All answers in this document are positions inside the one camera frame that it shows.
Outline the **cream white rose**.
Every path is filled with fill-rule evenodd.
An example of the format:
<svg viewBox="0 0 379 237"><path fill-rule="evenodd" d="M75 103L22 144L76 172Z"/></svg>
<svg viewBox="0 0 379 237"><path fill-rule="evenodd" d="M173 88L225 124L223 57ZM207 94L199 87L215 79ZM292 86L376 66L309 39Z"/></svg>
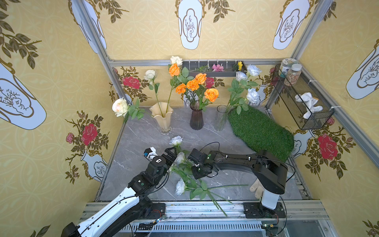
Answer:
<svg viewBox="0 0 379 237"><path fill-rule="evenodd" d="M149 89L154 91L160 114L163 117L163 111L162 111L160 101L158 98L158 91L159 91L160 83L156 83L156 78L157 78L156 70L147 70L145 72L144 79L148 81Z"/></svg>
<svg viewBox="0 0 379 237"><path fill-rule="evenodd" d="M145 110L140 107L139 99L129 103L126 99L120 98L113 103L112 110L117 117L123 117L124 124L129 119L141 119L146 114Z"/></svg>
<svg viewBox="0 0 379 237"><path fill-rule="evenodd" d="M170 80L171 89L170 89L170 93L169 93L169 97L168 97L168 101L167 101L168 105L170 103L171 95L172 95L174 88L176 88L181 83L179 80L179 76L181 73L183 60L179 56L171 56L170 62L171 62L171 64L169 66L168 72L171 76L171 80Z"/></svg>

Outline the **orange marigold flower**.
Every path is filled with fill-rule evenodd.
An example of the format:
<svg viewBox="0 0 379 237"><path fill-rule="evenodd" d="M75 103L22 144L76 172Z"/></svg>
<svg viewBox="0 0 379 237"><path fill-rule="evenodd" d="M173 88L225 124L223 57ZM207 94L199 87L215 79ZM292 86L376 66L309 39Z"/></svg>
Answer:
<svg viewBox="0 0 379 237"><path fill-rule="evenodd" d="M187 85L186 84L180 84L175 89L177 94L185 94L187 91Z"/></svg>

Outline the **pale blue white rose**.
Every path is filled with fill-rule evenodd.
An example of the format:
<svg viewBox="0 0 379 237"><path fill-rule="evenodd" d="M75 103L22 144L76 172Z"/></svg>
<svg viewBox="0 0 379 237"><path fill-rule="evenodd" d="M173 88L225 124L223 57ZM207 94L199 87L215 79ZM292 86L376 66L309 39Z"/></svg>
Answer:
<svg viewBox="0 0 379 237"><path fill-rule="evenodd" d="M227 114L232 109L237 109L237 114L239 115L243 109L243 104L245 99L242 98L242 93L247 86L247 75L243 72L236 72L235 79L232 80L231 87L228 88L230 92L230 98L227 103L226 112Z"/></svg>

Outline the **orange rose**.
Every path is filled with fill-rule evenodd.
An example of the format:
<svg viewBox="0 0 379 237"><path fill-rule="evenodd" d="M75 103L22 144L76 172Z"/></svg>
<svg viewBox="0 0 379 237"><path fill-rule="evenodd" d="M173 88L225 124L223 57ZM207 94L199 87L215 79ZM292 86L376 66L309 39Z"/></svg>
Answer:
<svg viewBox="0 0 379 237"><path fill-rule="evenodd" d="M183 97L186 97L188 104L190 104L193 101L193 99L190 97L187 84L189 81L194 80L194 77L189 75L189 70L186 67L184 67L184 72L182 72L182 69L178 66L177 63L169 65L168 71L170 76L172 77L172 79L170 80L171 90L168 100L170 101L171 94L173 90L175 90L177 94L181 94Z"/></svg>
<svg viewBox="0 0 379 237"><path fill-rule="evenodd" d="M199 101L201 101L204 97L205 82L207 79L207 75L203 73L199 73L195 76L195 80L197 82L197 90L195 90L196 95L198 96Z"/></svg>
<svg viewBox="0 0 379 237"><path fill-rule="evenodd" d="M200 100L200 109L203 110L206 106L214 103L216 99L219 97L219 92L215 88L207 89L201 97Z"/></svg>

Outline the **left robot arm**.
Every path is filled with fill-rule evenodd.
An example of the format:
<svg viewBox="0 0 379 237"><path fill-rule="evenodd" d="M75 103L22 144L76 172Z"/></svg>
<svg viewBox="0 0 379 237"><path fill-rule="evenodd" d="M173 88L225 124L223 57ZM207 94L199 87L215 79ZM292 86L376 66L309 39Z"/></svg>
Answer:
<svg viewBox="0 0 379 237"><path fill-rule="evenodd" d="M160 156L153 155L147 169L132 178L114 200L80 224L68 224L61 236L112 237L126 225L147 215L153 205L148 195L154 192L164 176L169 176L169 168L176 158L174 147L166 149Z"/></svg>

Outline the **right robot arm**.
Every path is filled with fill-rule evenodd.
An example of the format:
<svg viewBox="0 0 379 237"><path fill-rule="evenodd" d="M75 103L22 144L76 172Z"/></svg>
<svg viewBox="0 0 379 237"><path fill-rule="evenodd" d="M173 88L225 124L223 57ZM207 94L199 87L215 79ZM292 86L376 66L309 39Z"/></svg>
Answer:
<svg viewBox="0 0 379 237"><path fill-rule="evenodd" d="M288 166L266 150L249 155L227 154L210 151L208 154L193 149L189 160L195 165L191 168L195 179L203 178L219 170L236 170L253 173L263 186L261 204L275 210L282 194L285 193Z"/></svg>

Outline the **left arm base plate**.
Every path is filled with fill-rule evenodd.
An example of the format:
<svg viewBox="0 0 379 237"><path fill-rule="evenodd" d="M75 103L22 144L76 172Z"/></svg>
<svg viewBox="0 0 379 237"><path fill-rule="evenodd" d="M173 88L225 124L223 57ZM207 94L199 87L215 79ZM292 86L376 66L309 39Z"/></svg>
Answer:
<svg viewBox="0 0 379 237"><path fill-rule="evenodd" d="M153 203L151 207L148 207L146 212L142 215L145 220L156 220L161 218L166 211L166 204L163 202Z"/></svg>

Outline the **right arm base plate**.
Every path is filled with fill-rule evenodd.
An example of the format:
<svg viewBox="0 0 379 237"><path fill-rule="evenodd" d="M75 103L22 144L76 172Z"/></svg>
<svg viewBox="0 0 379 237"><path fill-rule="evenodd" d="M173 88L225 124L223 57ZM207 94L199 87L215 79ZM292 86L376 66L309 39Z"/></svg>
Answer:
<svg viewBox="0 0 379 237"><path fill-rule="evenodd" d="M286 211L281 202L277 203L274 210L264 207L260 202L244 202L243 210L247 219L286 218Z"/></svg>

